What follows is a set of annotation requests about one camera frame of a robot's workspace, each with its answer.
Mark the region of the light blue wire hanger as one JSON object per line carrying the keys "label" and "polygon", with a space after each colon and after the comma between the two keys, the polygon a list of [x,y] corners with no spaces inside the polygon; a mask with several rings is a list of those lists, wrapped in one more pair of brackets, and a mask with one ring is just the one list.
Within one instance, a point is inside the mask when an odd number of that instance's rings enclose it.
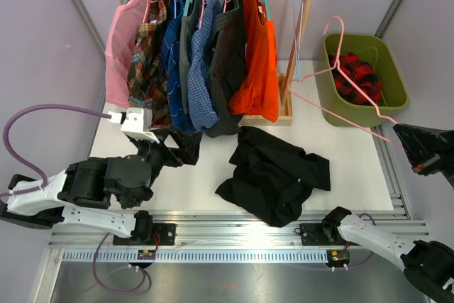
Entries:
{"label": "light blue wire hanger", "polygon": [[294,61],[295,61],[295,78],[296,79],[300,79],[300,77],[301,77],[299,53],[300,53],[300,48],[301,48],[301,29],[302,29],[301,20],[304,15],[305,1],[306,0],[298,0],[298,2],[299,2],[298,16],[296,16],[296,3],[294,1],[292,1],[292,10],[293,10],[293,15],[294,15],[294,44],[295,44]]}

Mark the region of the red black plaid shirt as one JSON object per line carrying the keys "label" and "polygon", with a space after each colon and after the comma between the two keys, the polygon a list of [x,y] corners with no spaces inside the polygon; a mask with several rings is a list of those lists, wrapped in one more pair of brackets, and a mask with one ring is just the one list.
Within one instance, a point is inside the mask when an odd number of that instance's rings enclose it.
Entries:
{"label": "red black plaid shirt", "polygon": [[[379,104],[382,99],[382,83],[372,66],[353,53],[341,55],[339,61],[341,70],[350,80],[374,103]],[[336,89],[344,100],[355,105],[370,105],[370,102],[338,70],[332,70],[332,75]]]}

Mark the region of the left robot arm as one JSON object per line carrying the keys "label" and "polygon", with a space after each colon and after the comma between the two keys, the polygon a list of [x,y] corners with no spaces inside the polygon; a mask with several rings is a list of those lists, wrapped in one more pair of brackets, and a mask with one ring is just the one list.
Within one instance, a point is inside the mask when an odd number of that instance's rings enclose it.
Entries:
{"label": "left robot arm", "polygon": [[162,168],[197,163],[201,138],[201,133],[157,129],[128,136],[135,154],[73,163],[45,186],[14,175],[1,203],[1,220],[32,229],[83,226],[110,233],[116,245],[155,245],[165,237],[140,205],[152,199]]}

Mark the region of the pink wire hanger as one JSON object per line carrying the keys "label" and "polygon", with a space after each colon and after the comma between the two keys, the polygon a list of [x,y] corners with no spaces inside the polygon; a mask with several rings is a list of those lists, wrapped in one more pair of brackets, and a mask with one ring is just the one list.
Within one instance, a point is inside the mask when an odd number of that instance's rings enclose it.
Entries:
{"label": "pink wire hanger", "polygon": [[370,135],[372,135],[372,136],[374,136],[376,138],[379,138],[380,140],[385,141],[386,143],[395,145],[395,146],[397,146],[399,148],[403,148],[403,145],[401,143],[393,141],[393,140],[390,140],[390,139],[388,139],[388,138],[386,138],[386,137],[384,137],[384,136],[382,136],[382,135],[380,135],[378,133],[372,132],[371,130],[367,130],[366,128],[364,128],[362,126],[359,126],[358,124],[356,124],[356,123],[346,119],[345,117],[340,116],[340,115],[338,115],[338,114],[336,114],[336,113],[334,113],[334,112],[322,107],[321,105],[316,104],[315,102],[307,99],[306,97],[303,97],[300,94],[297,94],[296,92],[294,92],[292,90],[292,83],[293,82],[302,83],[305,79],[308,79],[309,77],[315,77],[315,76],[323,74],[324,72],[328,72],[328,71],[331,71],[331,70],[337,70],[342,75],[343,79],[345,79],[354,89],[356,89],[359,92],[360,95],[365,97],[367,102],[370,103],[372,105],[372,107],[375,109],[375,112],[376,112],[376,114],[377,114],[377,116],[379,118],[388,120],[388,121],[392,122],[393,124],[398,124],[398,122],[395,121],[391,116],[386,116],[386,115],[381,114],[381,111],[380,111],[380,108],[378,107],[378,105],[363,90],[361,90],[361,88],[359,88],[359,86],[356,83],[354,83],[354,81],[351,78],[349,78],[349,76],[347,76],[346,73],[344,73],[344,71],[342,71],[341,64],[340,64],[340,56],[341,56],[341,48],[342,48],[342,44],[343,44],[343,38],[344,38],[344,35],[345,35],[345,23],[344,23],[343,19],[340,16],[332,16],[332,17],[330,17],[328,22],[327,22],[327,24],[326,24],[326,26],[325,26],[325,28],[324,28],[324,30],[323,30],[324,34],[327,33],[327,30],[329,29],[329,26],[330,26],[332,20],[337,20],[340,23],[340,38],[339,38],[339,41],[338,41],[338,47],[337,47],[336,55],[335,55],[335,58],[334,58],[333,66],[329,67],[327,69],[318,71],[318,72],[307,74],[307,75],[303,76],[302,78],[290,79],[289,84],[286,86],[286,90],[288,90],[290,94],[293,94],[296,97],[302,99],[303,101],[309,103],[310,105],[315,106],[316,108],[324,111],[325,113],[328,113],[328,114],[336,117],[337,119],[342,120],[343,122],[347,123],[350,126],[353,126],[355,128],[359,128],[361,131],[369,133]]}

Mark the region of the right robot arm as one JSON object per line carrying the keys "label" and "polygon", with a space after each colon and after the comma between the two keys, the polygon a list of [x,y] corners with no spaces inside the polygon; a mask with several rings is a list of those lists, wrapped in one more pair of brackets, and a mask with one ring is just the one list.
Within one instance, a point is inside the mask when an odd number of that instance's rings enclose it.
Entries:
{"label": "right robot arm", "polygon": [[[453,183],[453,131],[398,123],[393,130],[414,173],[441,173]],[[420,292],[435,302],[453,301],[453,249],[438,241],[411,240],[336,207],[322,220],[329,243],[341,240],[366,248],[394,264]]]}

